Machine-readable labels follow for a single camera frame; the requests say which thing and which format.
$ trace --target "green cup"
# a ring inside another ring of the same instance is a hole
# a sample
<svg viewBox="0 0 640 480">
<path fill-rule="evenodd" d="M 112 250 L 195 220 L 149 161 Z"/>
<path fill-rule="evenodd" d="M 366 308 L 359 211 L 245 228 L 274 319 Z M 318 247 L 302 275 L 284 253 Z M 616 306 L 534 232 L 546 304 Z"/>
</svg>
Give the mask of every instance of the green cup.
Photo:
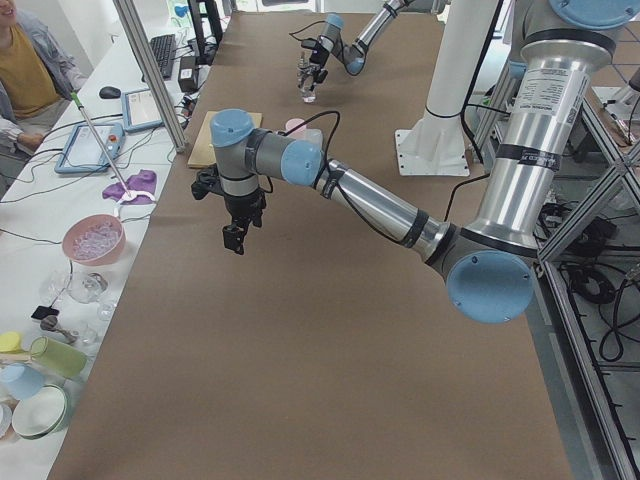
<svg viewBox="0 0 640 480">
<path fill-rule="evenodd" d="M 65 378 L 75 377 L 87 364 L 87 356 L 80 350 L 49 337 L 36 338 L 30 353 L 34 362 Z"/>
</svg>

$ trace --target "person's hand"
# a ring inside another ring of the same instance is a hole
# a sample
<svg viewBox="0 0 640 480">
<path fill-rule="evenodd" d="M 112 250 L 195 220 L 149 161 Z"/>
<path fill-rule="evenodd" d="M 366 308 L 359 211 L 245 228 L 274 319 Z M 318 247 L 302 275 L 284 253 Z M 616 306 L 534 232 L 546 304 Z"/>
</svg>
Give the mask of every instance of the person's hand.
<svg viewBox="0 0 640 480">
<path fill-rule="evenodd" d="M 44 135 L 42 135 L 41 133 L 21 133 L 20 135 L 18 135 L 17 140 L 20 145 L 24 145 L 29 150 L 36 151 L 42 144 Z"/>
</svg>

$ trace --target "mustard yellow shirt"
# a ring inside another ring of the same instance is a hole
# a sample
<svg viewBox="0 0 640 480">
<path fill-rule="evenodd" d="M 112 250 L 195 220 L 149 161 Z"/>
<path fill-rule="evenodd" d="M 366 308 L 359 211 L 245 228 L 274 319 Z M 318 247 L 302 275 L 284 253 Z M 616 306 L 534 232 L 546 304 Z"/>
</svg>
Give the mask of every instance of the mustard yellow shirt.
<svg viewBox="0 0 640 480">
<path fill-rule="evenodd" d="M 17 25 L 11 27 L 11 34 L 11 46 L 0 49 L 0 79 L 16 118 L 29 118 L 60 96 L 29 37 Z"/>
</svg>

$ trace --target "computer monitor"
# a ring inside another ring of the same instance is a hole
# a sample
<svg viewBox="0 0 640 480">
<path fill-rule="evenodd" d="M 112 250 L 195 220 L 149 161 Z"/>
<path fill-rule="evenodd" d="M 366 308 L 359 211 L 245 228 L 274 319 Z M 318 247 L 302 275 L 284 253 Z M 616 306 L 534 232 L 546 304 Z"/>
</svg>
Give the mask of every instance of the computer monitor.
<svg viewBox="0 0 640 480">
<path fill-rule="evenodd" d="M 206 13 L 200 11 L 201 3 L 204 3 Z M 196 34 L 194 46 L 196 62 L 198 65 L 211 65 L 213 57 L 216 55 L 216 50 L 222 41 L 222 23 L 220 22 L 216 2 L 214 0 L 189 0 L 189 13 L 191 14 L 191 23 L 193 23 L 193 30 Z M 207 42 L 202 28 L 203 18 L 209 20 L 211 34 L 216 40 L 215 44 Z"/>
</svg>

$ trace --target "pink bowl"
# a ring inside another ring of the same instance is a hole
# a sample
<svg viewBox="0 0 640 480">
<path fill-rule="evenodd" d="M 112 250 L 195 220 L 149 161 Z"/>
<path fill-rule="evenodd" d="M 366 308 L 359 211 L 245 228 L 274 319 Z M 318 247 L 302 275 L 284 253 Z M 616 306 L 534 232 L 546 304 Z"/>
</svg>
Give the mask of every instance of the pink bowl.
<svg viewBox="0 0 640 480">
<path fill-rule="evenodd" d="M 62 251 L 74 262 L 95 267 L 118 260 L 126 237 L 122 222 L 113 215 L 83 218 L 62 239 Z"/>
</svg>

